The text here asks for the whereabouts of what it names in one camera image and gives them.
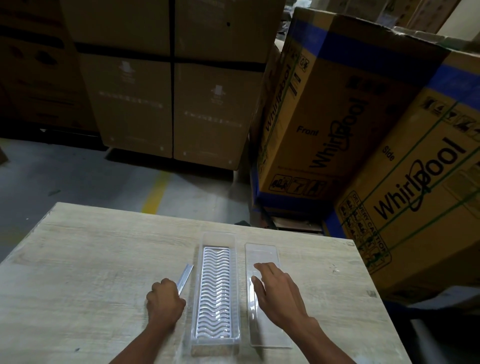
clear plastic container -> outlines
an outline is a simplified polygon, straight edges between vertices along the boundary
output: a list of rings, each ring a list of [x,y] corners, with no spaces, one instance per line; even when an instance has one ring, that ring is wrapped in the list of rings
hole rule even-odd
[[[245,244],[245,266],[247,272],[247,310],[250,344],[268,348],[291,348],[292,341],[287,334],[276,326],[258,306],[257,295],[253,289],[252,276],[261,278],[255,263],[272,262],[279,268],[278,252],[273,245]]]
[[[198,251],[191,356],[225,356],[240,347],[240,302],[234,234],[204,232]]]

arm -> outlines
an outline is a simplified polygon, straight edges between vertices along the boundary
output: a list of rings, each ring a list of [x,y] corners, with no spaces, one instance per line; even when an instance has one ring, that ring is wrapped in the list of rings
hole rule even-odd
[[[147,294],[148,324],[145,330],[110,364],[153,363],[163,342],[181,317],[185,304],[174,282],[165,278],[161,283],[154,283]]]
[[[254,265],[262,282],[252,277],[258,304],[267,317],[284,330],[310,364],[354,364],[323,332],[318,321],[309,317],[298,286],[288,273],[274,263]]]

wood grain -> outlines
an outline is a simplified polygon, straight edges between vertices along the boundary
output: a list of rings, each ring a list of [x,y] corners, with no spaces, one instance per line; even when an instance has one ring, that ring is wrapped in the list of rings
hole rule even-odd
[[[196,262],[203,231],[237,237],[241,363],[303,363],[249,345],[245,243],[274,244],[307,311],[358,363],[409,363],[351,240],[57,203],[0,264],[1,363],[107,363],[146,325],[145,295]],[[191,305],[195,269],[182,297]],[[157,362],[182,362],[186,310]]]

white wavy rack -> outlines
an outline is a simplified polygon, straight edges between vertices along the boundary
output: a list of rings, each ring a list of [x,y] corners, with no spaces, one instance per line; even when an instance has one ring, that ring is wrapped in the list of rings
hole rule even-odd
[[[232,337],[230,274],[230,249],[204,247],[196,338]]]

concrete floor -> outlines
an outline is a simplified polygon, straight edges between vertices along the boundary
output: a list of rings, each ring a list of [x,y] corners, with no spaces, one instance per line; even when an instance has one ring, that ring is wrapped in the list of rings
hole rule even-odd
[[[233,173],[202,177],[184,165],[181,172],[164,171],[106,159],[108,152],[21,140],[0,139],[0,147],[9,159],[0,166],[0,261],[59,201],[230,224],[249,221],[250,186],[233,182]]]

